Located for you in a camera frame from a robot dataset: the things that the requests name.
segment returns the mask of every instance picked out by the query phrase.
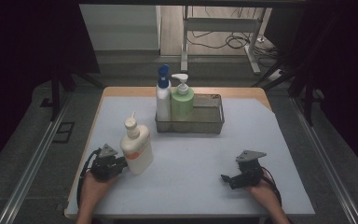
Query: white table surface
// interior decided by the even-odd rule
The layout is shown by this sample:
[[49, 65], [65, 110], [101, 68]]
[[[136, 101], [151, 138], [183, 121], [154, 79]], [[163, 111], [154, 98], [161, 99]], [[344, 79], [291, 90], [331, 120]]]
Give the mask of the white table surface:
[[[245, 189], [231, 189], [220, 175], [240, 173], [235, 162], [245, 149], [266, 152], [262, 166], [271, 171], [288, 215], [311, 215], [304, 190], [274, 113], [255, 99], [223, 98], [225, 124], [220, 134], [157, 133], [154, 97], [103, 98], [83, 161], [105, 143], [122, 156], [124, 121], [135, 111], [151, 132], [154, 160], [140, 175], [123, 170], [94, 211], [100, 217], [260, 217], [267, 212]], [[76, 217], [77, 181], [67, 217]]]

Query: human hand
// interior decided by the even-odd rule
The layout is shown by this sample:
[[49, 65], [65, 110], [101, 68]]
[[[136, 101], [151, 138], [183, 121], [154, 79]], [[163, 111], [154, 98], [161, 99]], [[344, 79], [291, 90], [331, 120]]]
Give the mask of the human hand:
[[[271, 180], [267, 172], [264, 170], [264, 176]], [[246, 187], [255, 200], [263, 206], [272, 218], [275, 224], [289, 223], [289, 219], [281, 208], [277, 196], [274, 193], [272, 186], [265, 180], [261, 179], [258, 185]]]
[[79, 210], [77, 213], [77, 224], [91, 223], [92, 213], [95, 206], [103, 198], [113, 183], [116, 182], [116, 179], [117, 176], [106, 181], [101, 181], [96, 179], [90, 171], [85, 173]]

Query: metal rail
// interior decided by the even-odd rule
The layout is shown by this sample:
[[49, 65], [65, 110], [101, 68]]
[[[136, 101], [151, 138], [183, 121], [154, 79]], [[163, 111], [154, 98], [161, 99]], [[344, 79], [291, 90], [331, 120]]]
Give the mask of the metal rail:
[[356, 208], [356, 204], [354, 203], [351, 195], [349, 194], [348, 190], [342, 183], [339, 175], [337, 174], [336, 169], [333, 166], [333, 163], [330, 161], [324, 146], [322, 145], [317, 133], [313, 129], [313, 127], [309, 126], [306, 119], [303, 116], [303, 107], [301, 102], [298, 98], [291, 98], [293, 105], [296, 108], [296, 112], [298, 118], [301, 121], [301, 124], [307, 133], [308, 138], [312, 142], [313, 149], [316, 152], [318, 159], [321, 162], [321, 165], [324, 169], [324, 172], [330, 182], [330, 185], [333, 188], [333, 191], [336, 193], [341, 206], [347, 215], [348, 221], [352, 224], [358, 224], [358, 210]]
[[1, 213], [0, 223], [13, 223], [14, 218], [21, 208], [22, 202], [24, 201], [25, 196], [27, 195], [28, 190], [34, 181], [34, 177], [36, 176], [36, 173], [39, 170], [43, 159], [45, 158], [46, 152], [48, 151], [54, 134], [57, 132], [57, 129], [60, 126], [60, 122], [66, 113], [69, 102], [72, 98], [72, 93], [67, 93], [62, 98], [62, 110], [58, 114], [57, 118], [49, 124], [48, 129], [42, 138], [42, 141], [39, 143], [37, 150], [35, 151], [33, 157], [30, 159], [27, 167], [25, 168], [25, 171], [22, 173], [16, 188], [14, 188], [13, 192], [11, 193], [7, 204]]

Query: green soap bottle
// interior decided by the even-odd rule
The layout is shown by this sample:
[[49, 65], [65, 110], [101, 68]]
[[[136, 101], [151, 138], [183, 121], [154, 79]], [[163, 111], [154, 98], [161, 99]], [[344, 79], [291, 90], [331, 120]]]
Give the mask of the green soap bottle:
[[186, 85], [187, 74], [171, 75], [181, 81], [181, 84], [172, 89], [171, 117], [172, 121], [187, 121], [193, 112], [194, 91]]

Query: pump dispenser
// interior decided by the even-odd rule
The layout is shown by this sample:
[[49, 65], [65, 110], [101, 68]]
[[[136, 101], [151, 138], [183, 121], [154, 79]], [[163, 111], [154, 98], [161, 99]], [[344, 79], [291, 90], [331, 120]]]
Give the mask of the pump dispenser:
[[150, 131], [144, 125], [138, 125], [135, 112], [124, 122], [127, 134], [121, 139], [120, 147], [129, 165], [130, 171], [138, 175], [143, 172], [153, 160], [150, 142]]
[[157, 121], [171, 121], [171, 82], [168, 79], [169, 66], [162, 65], [158, 70], [156, 86]]
[[193, 111], [194, 91], [186, 85], [187, 74], [175, 74], [173, 78], [180, 80], [181, 84], [172, 90], [171, 117], [173, 121], [189, 120]]

